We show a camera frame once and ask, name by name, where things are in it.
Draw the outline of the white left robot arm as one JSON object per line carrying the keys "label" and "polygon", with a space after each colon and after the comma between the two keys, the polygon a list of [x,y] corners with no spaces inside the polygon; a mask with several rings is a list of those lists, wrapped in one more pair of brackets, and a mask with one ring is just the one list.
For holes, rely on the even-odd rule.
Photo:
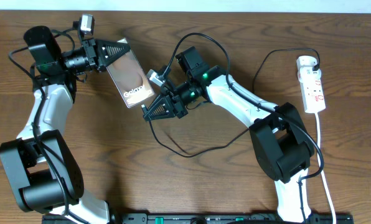
{"label": "white left robot arm", "polygon": [[34,105],[24,129],[0,146],[0,160],[18,207],[38,212],[43,223],[121,223],[122,217],[84,187],[81,170],[63,132],[80,75],[107,67],[130,50],[126,42],[86,39],[78,22],[80,47],[61,51],[57,37],[69,36],[36,26],[24,34],[34,58],[27,76],[32,80]]}

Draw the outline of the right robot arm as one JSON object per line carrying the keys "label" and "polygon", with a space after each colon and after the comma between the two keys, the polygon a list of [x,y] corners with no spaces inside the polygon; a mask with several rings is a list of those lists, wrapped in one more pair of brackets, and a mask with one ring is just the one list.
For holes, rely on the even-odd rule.
{"label": "right robot arm", "polygon": [[275,182],[279,218],[306,222],[311,209],[304,183],[314,155],[314,142],[297,109],[290,103],[278,106],[254,95],[226,69],[208,65],[195,47],[177,54],[176,60],[187,81],[173,87],[167,76],[169,67],[150,70],[147,77],[161,93],[149,107],[142,107],[144,119],[151,123],[182,118],[188,114],[187,106],[200,97],[227,110],[248,128],[258,164]]}

